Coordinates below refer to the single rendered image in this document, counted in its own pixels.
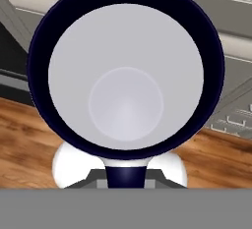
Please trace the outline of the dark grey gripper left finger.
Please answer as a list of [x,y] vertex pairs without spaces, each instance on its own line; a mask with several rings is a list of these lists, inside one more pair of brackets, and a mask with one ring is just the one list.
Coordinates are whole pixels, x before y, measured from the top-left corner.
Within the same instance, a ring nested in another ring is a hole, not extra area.
[[68,186],[68,189],[107,189],[106,172],[104,169],[92,169],[88,177]]

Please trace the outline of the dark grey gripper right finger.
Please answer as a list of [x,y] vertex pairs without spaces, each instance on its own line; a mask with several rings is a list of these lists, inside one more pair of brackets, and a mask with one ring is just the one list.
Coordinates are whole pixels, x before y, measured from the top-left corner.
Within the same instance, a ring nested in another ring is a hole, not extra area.
[[145,180],[146,189],[184,189],[183,185],[166,179],[159,169],[148,169]]

